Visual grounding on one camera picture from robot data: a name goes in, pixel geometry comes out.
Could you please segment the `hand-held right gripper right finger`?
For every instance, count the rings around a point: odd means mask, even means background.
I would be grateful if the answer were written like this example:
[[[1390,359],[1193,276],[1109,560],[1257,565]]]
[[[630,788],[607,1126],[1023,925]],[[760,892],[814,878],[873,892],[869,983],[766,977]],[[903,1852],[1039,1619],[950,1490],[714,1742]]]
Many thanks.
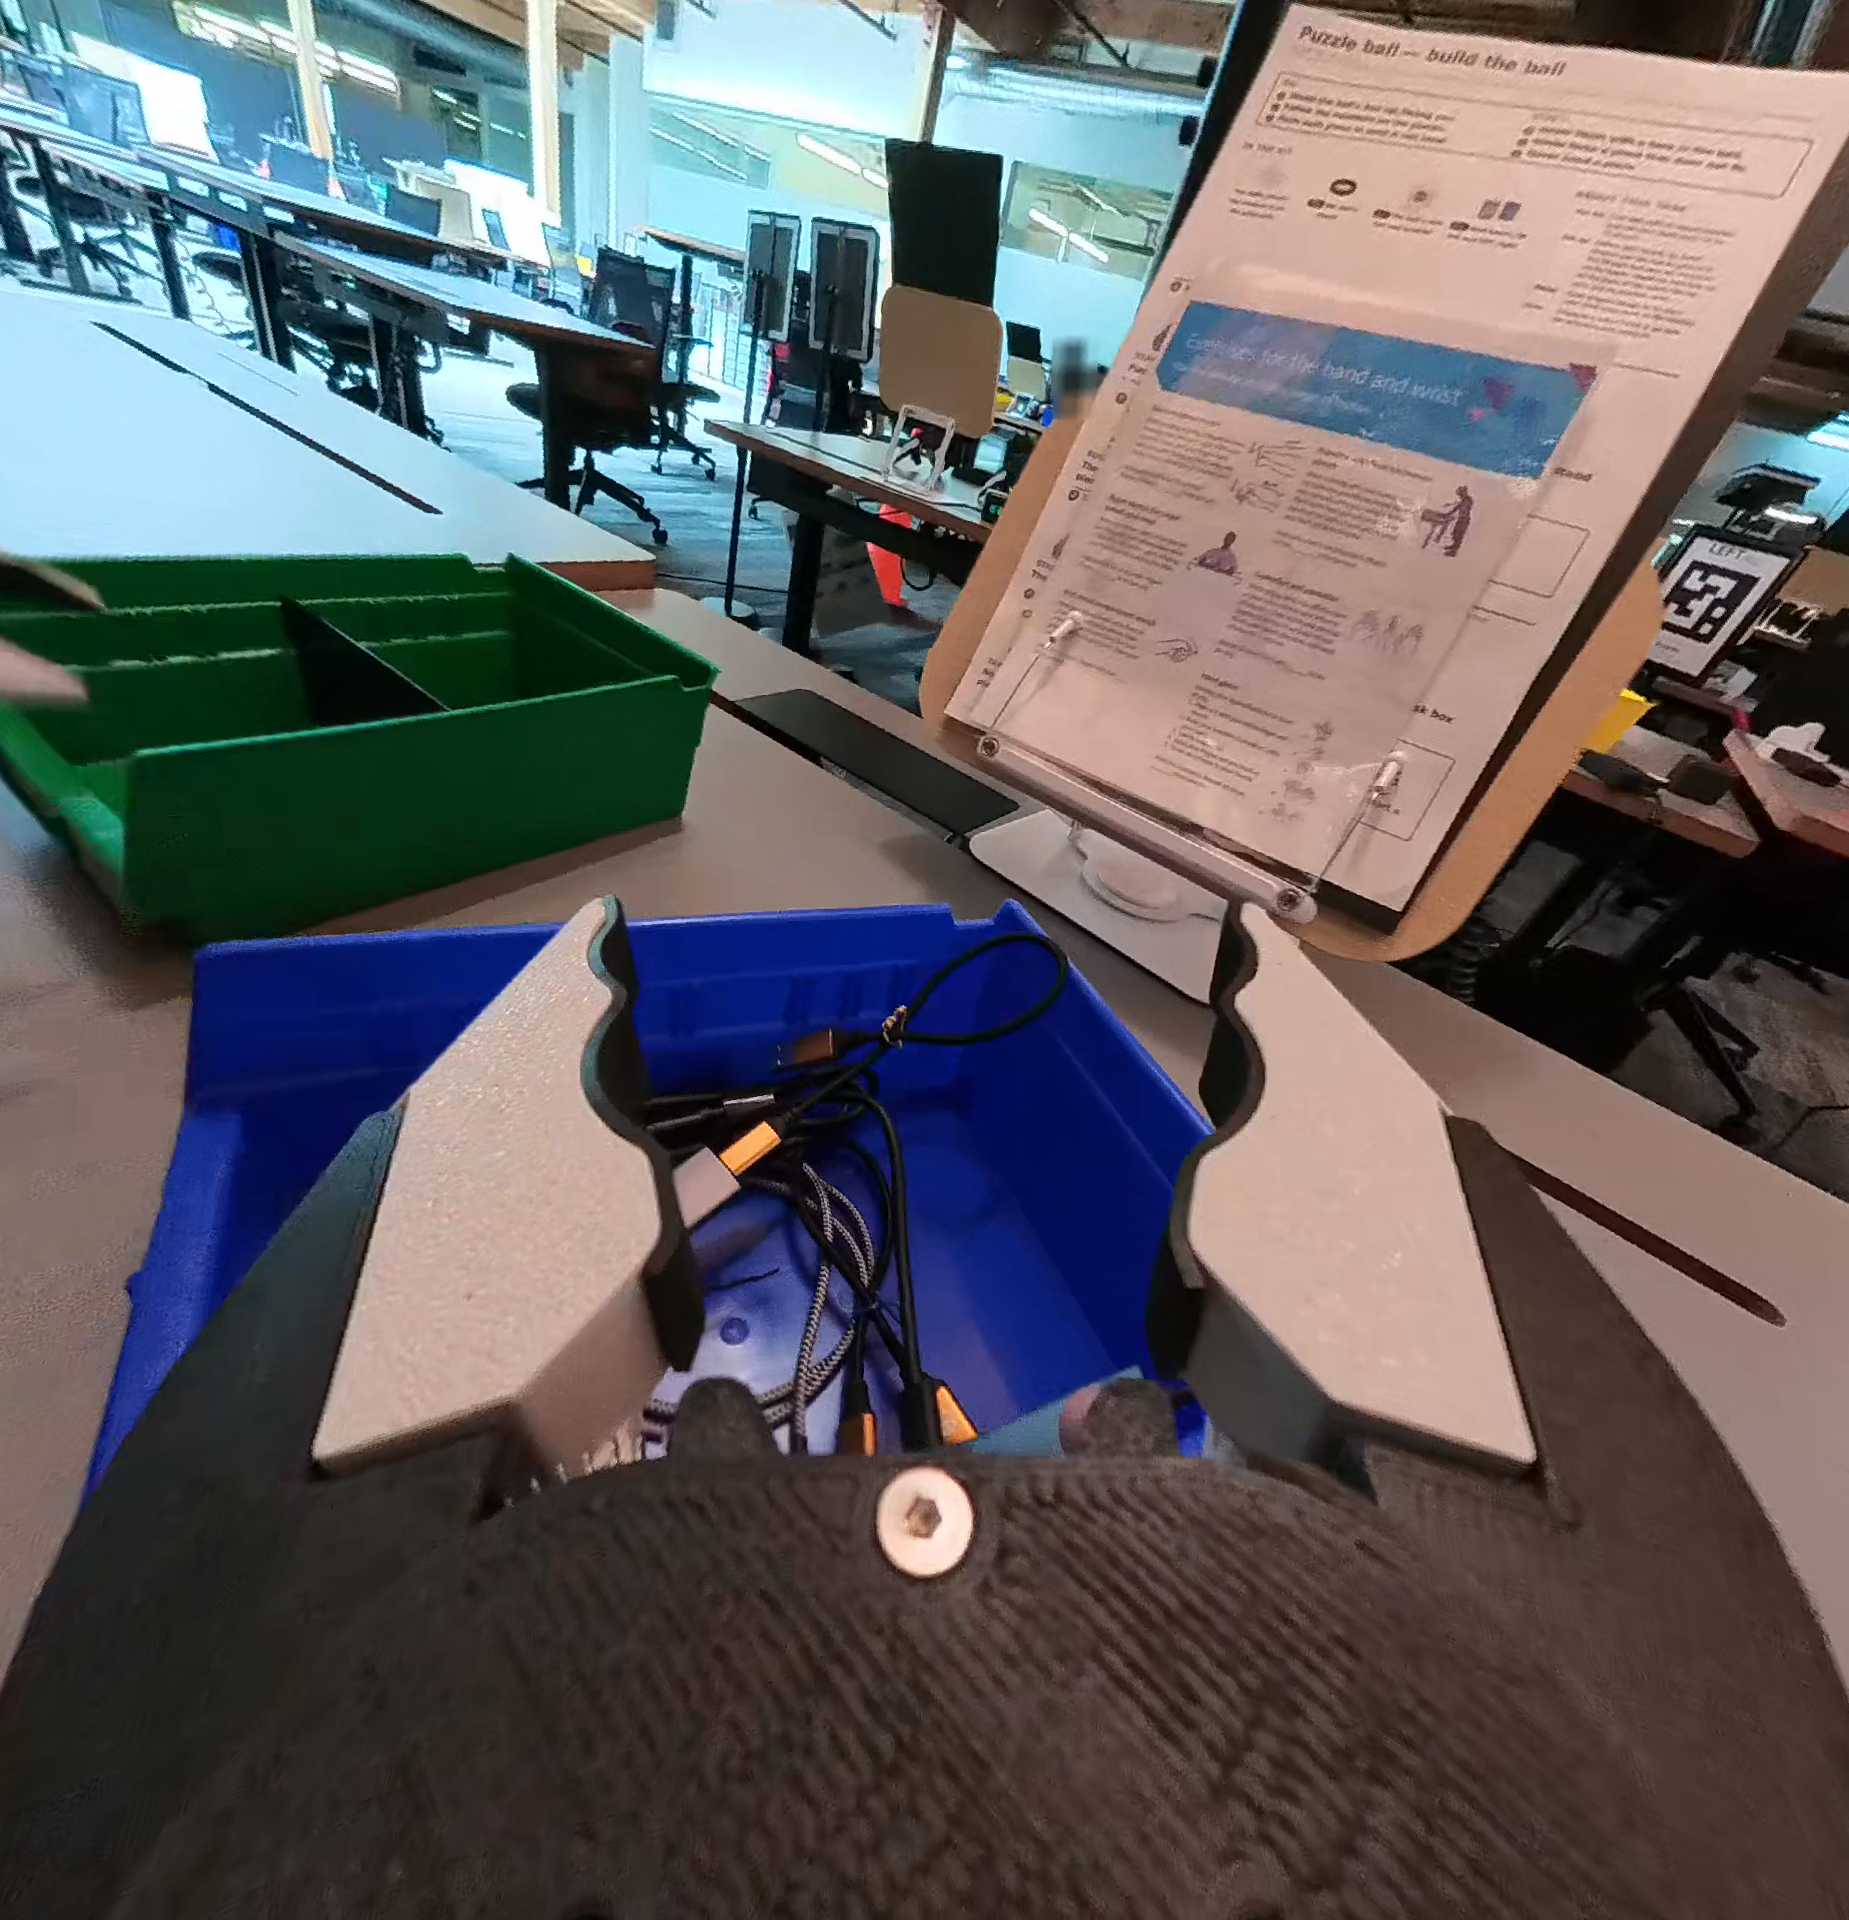
[[[1143,1335],[1243,1461],[1405,1447],[1523,1481],[1537,1429],[1442,1093],[1259,910],[1220,928],[1210,1137],[1179,1173]]]

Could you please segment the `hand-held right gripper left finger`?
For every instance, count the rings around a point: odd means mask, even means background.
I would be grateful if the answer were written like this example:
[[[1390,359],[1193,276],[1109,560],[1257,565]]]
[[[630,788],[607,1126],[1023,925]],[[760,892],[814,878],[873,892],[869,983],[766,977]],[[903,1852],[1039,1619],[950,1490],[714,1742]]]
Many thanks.
[[[403,1093],[314,1462],[497,1436],[536,1486],[624,1468],[699,1335],[630,928],[597,895]]]

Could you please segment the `blue plastic bin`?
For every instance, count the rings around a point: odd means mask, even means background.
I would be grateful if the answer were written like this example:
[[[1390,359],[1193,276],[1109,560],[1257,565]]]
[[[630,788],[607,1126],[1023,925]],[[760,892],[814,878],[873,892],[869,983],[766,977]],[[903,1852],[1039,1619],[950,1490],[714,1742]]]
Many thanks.
[[[869,1030],[1023,910],[647,916],[636,1036],[651,1093],[752,1088],[814,1030]],[[184,1115],[125,1281],[125,1334],[86,1490],[347,1151],[543,957],[551,925],[249,941],[196,957]],[[922,1358],[981,1434],[1154,1375],[1143,1307],[1198,1104],[1070,971],[1029,1030],[879,1069],[913,1200]]]

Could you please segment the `braided grey cable orange plug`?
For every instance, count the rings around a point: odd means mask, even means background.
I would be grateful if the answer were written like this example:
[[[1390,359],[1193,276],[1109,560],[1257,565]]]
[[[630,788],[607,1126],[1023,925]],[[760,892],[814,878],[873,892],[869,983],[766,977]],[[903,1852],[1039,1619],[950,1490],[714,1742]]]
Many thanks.
[[[781,1200],[814,1252],[797,1367],[761,1394],[761,1418],[784,1434],[784,1447],[811,1452],[811,1407],[844,1375],[862,1375],[869,1334],[891,1334],[873,1282],[873,1239],[862,1211],[811,1167],[797,1177],[744,1177],[744,1195]]]

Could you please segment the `green divided plastic bin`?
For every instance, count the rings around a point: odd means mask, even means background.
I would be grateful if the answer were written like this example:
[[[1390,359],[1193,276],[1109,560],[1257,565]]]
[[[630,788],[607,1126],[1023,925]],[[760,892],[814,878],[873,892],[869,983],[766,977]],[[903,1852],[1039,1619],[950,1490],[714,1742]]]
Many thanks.
[[[51,565],[0,599],[86,708],[0,708],[0,779],[152,941],[303,935],[674,822],[714,662],[511,560]]]

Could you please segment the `black desk slot cover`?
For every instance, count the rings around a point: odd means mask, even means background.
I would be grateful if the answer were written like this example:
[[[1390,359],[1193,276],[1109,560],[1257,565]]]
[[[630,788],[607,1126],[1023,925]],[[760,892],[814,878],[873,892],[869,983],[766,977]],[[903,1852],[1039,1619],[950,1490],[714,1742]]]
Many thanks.
[[[774,690],[731,708],[766,743],[862,788],[873,800],[940,828],[950,842],[1023,813],[1015,794],[966,777],[960,766],[862,724],[814,690]]]

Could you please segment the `background wooden desk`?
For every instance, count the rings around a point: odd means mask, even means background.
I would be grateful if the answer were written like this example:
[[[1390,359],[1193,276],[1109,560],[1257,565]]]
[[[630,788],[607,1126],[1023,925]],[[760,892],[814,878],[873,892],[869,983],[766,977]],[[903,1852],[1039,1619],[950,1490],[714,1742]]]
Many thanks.
[[[851,550],[891,550],[960,591],[998,533],[974,484],[950,479],[926,489],[908,475],[891,479],[879,442],[736,417],[708,417],[706,431],[744,457],[744,500],[752,496],[791,517],[784,649],[800,659],[811,659],[814,637],[829,534]]]

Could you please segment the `grey neighbouring table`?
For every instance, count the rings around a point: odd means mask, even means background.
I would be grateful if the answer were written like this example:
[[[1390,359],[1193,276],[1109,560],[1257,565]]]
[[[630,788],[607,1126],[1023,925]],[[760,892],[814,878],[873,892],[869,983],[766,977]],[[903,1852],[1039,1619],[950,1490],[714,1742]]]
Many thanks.
[[[659,565],[314,376],[141,310],[0,287],[0,550]]]

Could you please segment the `blue banner printed sheet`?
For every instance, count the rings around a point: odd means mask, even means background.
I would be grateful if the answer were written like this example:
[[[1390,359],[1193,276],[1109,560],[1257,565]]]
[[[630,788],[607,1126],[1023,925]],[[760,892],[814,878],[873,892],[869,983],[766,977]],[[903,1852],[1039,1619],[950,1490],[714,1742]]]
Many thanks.
[[[954,714],[1322,878],[1523,541],[1604,347],[1211,276],[1087,412]]]

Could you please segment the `black office chair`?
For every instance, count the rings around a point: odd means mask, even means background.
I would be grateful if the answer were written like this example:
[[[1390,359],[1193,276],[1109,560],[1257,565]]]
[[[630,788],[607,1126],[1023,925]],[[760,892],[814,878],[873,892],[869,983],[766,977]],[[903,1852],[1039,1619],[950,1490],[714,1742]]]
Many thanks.
[[[607,479],[597,457],[651,449],[651,475],[664,475],[664,457],[682,445],[689,405],[714,397],[674,376],[674,272],[605,252],[583,319],[613,349],[536,349],[543,376],[506,393],[546,442],[543,475],[521,479],[521,489],[575,517],[589,517],[605,496],[647,524],[651,549],[668,549],[659,512]]]

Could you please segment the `black white marker board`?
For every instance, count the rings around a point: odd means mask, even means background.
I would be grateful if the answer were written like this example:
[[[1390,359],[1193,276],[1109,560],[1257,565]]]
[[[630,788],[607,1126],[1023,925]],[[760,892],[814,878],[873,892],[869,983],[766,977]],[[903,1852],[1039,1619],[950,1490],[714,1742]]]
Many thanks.
[[[1656,560],[1663,617],[1641,668],[1700,684],[1796,565],[1803,550],[1779,541],[1686,524]]]

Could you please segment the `dark upright monitor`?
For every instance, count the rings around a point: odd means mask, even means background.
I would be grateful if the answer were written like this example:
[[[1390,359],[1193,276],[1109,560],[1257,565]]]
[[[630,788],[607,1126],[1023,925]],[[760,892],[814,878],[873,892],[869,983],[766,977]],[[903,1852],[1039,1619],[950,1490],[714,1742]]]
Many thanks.
[[[879,229],[814,220],[806,338],[821,356],[862,365],[873,356],[873,319],[879,319]]]
[[[746,255],[744,255],[744,319],[760,347],[791,338],[797,266],[800,266],[800,220],[752,206]]]

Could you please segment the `beige upright board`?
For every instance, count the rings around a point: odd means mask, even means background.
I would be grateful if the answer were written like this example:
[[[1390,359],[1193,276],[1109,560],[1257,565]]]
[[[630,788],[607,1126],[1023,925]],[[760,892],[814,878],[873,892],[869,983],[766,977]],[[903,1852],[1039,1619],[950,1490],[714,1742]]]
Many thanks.
[[[1006,359],[1003,312],[922,287],[891,287],[879,302],[879,405],[922,409],[954,438],[981,442],[998,417],[998,376]]]

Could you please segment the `black upright panel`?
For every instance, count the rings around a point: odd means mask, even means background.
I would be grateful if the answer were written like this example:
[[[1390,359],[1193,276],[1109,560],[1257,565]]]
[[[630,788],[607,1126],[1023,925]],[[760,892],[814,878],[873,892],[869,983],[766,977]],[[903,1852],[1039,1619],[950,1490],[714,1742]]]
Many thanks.
[[[891,279],[998,302],[1003,153],[887,140]]]

